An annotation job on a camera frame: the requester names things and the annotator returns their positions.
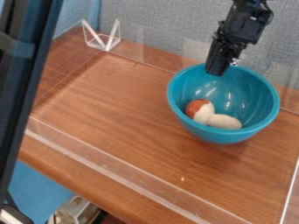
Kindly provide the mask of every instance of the plastic stand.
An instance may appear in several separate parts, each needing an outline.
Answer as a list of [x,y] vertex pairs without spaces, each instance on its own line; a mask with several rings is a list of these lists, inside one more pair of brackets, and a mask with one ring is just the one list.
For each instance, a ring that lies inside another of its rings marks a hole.
[[95,33],[85,19],[81,20],[83,39],[87,46],[97,48],[102,52],[109,50],[119,43],[119,23],[115,19],[109,35]]

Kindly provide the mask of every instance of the wooden surface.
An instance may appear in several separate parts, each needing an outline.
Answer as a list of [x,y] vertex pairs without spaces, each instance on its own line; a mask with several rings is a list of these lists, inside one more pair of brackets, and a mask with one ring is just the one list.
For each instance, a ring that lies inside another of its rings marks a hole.
[[[153,52],[146,60],[162,58]],[[86,48],[73,29],[50,49],[31,117],[252,223],[278,223],[297,158],[297,115],[281,110],[242,143],[204,143],[166,106],[172,75]],[[189,223],[29,137],[19,159],[126,223]]]

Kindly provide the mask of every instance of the blue wall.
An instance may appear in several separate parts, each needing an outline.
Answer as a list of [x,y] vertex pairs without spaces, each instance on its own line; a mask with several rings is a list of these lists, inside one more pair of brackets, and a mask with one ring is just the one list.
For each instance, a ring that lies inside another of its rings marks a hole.
[[[3,0],[0,0],[0,11]],[[98,0],[63,0],[54,37],[59,36],[85,18],[93,28],[98,27]]]

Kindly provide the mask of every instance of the blue bowl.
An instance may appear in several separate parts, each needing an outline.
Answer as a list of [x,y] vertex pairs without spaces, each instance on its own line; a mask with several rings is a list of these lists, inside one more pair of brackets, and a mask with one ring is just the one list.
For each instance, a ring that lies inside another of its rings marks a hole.
[[[278,96],[266,79],[244,67],[229,67],[222,76],[205,73],[204,64],[173,77],[166,88],[168,103],[185,129],[216,144],[233,144],[252,137],[276,118]],[[241,129],[217,129],[194,122],[185,114],[194,99],[212,102],[217,114],[236,117]]]

